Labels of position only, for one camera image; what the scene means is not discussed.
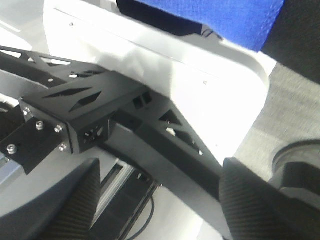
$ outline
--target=black metal bracket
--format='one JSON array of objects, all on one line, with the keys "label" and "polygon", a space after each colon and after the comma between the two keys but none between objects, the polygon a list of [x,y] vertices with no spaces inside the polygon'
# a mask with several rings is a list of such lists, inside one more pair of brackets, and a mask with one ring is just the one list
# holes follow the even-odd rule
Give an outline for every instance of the black metal bracket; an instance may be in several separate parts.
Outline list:
[{"label": "black metal bracket", "polygon": [[[170,99],[98,66],[94,67],[93,74],[88,70],[78,73],[66,65],[48,66],[48,63],[39,70],[40,66],[25,60],[33,57],[37,63],[39,58],[34,54],[39,56],[26,51],[21,56],[27,57],[23,58],[5,56],[7,63],[3,70],[8,71],[11,66],[11,73],[22,75],[20,71],[15,73],[21,64],[35,73],[60,68],[64,74],[73,76],[62,78],[59,72],[57,76],[68,83],[20,99],[21,109],[27,110],[28,122],[37,118],[55,126],[54,134],[59,135],[71,153],[80,154],[98,145],[123,161],[139,166],[231,239],[219,202],[222,167]],[[5,60],[0,54],[0,64]],[[73,64],[86,63],[73,61]],[[93,69],[93,65],[84,68]],[[47,79],[53,74],[46,72],[44,76]],[[34,81],[34,75],[30,74],[29,79]]]}]

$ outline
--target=gray floor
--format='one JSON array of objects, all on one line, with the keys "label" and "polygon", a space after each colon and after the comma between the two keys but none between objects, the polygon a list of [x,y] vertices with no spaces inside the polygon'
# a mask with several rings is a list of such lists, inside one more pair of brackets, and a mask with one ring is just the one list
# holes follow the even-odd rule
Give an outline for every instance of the gray floor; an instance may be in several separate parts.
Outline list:
[{"label": "gray floor", "polygon": [[265,106],[235,157],[264,180],[278,150],[320,138],[320,85],[277,64]]}]

